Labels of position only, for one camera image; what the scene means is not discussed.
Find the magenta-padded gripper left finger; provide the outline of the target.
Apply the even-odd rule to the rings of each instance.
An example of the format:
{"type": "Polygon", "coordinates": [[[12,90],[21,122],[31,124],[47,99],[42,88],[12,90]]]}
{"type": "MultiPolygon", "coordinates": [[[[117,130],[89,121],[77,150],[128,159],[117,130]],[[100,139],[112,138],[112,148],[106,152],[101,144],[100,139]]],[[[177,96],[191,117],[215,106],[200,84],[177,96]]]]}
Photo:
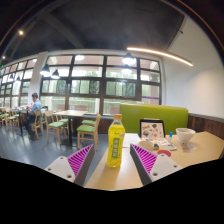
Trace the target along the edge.
{"type": "Polygon", "coordinates": [[[94,154],[94,146],[88,145],[68,157],[59,156],[46,168],[46,171],[83,186],[94,154]]]}

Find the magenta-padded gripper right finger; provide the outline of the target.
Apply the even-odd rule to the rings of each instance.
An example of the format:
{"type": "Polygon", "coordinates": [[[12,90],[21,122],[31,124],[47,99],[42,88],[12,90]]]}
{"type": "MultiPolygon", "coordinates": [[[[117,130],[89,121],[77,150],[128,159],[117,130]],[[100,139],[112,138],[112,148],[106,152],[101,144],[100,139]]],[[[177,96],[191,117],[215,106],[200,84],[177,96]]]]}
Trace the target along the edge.
{"type": "Polygon", "coordinates": [[[131,144],[130,154],[143,185],[164,178],[182,169],[166,154],[154,154],[140,146],[131,144]]]}

